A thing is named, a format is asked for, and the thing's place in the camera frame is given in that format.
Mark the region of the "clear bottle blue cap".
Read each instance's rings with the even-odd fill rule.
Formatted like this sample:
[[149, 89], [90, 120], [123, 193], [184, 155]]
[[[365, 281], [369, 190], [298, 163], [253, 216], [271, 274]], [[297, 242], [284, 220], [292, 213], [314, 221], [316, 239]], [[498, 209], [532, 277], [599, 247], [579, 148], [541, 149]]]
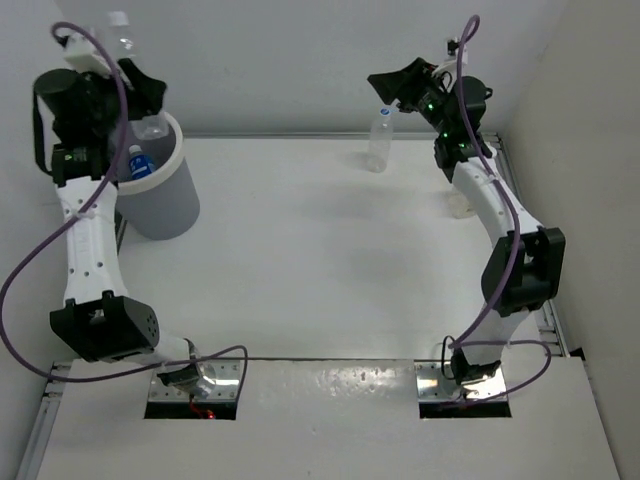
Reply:
[[386, 170], [394, 133], [392, 111], [383, 107], [373, 120], [370, 128], [367, 168], [374, 173]]

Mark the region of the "clear bottle without label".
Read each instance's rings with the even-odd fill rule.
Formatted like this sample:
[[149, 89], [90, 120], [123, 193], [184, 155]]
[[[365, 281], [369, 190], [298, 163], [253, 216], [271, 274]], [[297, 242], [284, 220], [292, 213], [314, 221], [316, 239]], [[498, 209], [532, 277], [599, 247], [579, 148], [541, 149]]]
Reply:
[[124, 11], [108, 13], [109, 27], [116, 39], [116, 62], [127, 87], [128, 119], [140, 140], [155, 140], [169, 132], [163, 113], [167, 84], [142, 69], [133, 29]]

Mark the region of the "blue-label water bottle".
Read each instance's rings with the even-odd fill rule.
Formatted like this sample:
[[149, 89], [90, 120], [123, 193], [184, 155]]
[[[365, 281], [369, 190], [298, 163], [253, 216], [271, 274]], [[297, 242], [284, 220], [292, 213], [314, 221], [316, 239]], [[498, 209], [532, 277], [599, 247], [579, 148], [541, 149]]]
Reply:
[[155, 172], [156, 166], [154, 160], [142, 148], [137, 145], [129, 147], [128, 166], [132, 180], [139, 180], [147, 177]]

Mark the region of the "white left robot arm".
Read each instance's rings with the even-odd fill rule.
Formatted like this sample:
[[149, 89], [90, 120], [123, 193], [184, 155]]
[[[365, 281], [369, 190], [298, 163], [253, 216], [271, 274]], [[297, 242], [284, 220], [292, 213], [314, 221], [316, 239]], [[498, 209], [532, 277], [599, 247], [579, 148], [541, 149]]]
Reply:
[[179, 125], [169, 117], [169, 134], [157, 145], [135, 140], [120, 121], [114, 76], [95, 71], [48, 71], [34, 82], [33, 98], [54, 115], [60, 141], [46, 171], [72, 224], [53, 332], [88, 362], [158, 364], [165, 385], [195, 382], [193, 342], [162, 331], [152, 307], [129, 296], [115, 228], [122, 216], [146, 238], [169, 240], [195, 224], [200, 201]]

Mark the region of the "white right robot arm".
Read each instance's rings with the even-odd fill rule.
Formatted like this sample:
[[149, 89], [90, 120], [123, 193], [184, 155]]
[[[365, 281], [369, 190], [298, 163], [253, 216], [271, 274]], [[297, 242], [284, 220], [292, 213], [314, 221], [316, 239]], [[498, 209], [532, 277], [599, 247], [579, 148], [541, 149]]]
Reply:
[[436, 164], [469, 202], [491, 242], [481, 276], [484, 305], [450, 344], [451, 378], [465, 384], [493, 375], [518, 326], [557, 295], [566, 238], [530, 214], [497, 170], [494, 151], [479, 132], [492, 89], [467, 75], [446, 87], [443, 73], [418, 58], [367, 81], [384, 104], [418, 113], [435, 129]]

